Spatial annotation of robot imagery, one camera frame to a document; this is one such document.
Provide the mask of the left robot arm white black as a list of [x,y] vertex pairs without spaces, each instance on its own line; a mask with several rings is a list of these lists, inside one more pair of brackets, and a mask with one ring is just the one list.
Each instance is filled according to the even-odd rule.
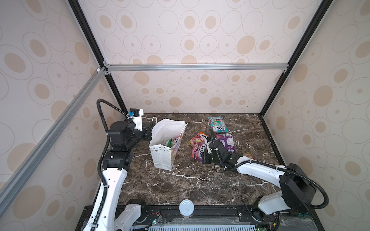
[[[108,125],[101,104],[115,109],[125,119]],[[130,109],[125,113],[104,99],[98,99],[96,106],[107,140],[97,165],[101,185],[84,230],[128,231],[134,223],[146,220],[146,203],[141,199],[130,201],[124,211],[117,215],[119,195],[134,157],[134,148],[143,140],[152,140],[156,122],[143,122],[142,109]]]

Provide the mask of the pink Fox's berries packet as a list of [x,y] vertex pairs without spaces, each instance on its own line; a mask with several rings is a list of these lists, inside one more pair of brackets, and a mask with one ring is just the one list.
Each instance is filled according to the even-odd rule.
[[203,162],[202,155],[205,149],[207,149],[207,147],[204,142],[199,142],[195,144],[192,149],[191,157],[199,162]]

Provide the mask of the red yellow Fox's packet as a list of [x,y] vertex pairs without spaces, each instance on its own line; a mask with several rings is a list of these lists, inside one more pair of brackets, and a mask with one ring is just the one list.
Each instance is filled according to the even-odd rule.
[[243,156],[244,156],[244,157],[247,157],[247,158],[249,158],[249,159],[255,160],[255,158],[253,157],[253,155],[252,155],[252,154],[250,154],[249,152],[244,153],[244,154],[243,154]]

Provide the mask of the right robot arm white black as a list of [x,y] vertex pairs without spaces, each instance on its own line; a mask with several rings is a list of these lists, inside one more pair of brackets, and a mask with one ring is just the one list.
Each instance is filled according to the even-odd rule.
[[329,205],[326,191],[298,165],[273,165],[229,152],[216,139],[214,129],[210,131],[211,135],[206,139],[207,149],[202,153],[204,164],[214,163],[220,165],[224,171],[250,175],[280,188],[276,193],[258,197],[252,206],[246,207],[255,220],[261,220],[263,215],[277,214],[288,209],[305,214],[311,208],[324,209]]

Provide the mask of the yellow green Fox's packet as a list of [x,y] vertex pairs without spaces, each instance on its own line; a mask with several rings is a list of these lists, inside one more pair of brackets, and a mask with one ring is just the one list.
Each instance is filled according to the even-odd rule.
[[166,146],[169,147],[169,148],[172,148],[174,145],[176,145],[178,143],[178,141],[180,140],[180,137],[177,137],[177,138],[170,138],[167,142],[166,142]]

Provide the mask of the white paper bag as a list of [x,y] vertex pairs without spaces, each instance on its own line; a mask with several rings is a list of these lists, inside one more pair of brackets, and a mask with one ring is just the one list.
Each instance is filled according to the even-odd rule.
[[177,151],[180,147],[187,123],[184,121],[163,119],[152,130],[149,149],[154,167],[171,171]]

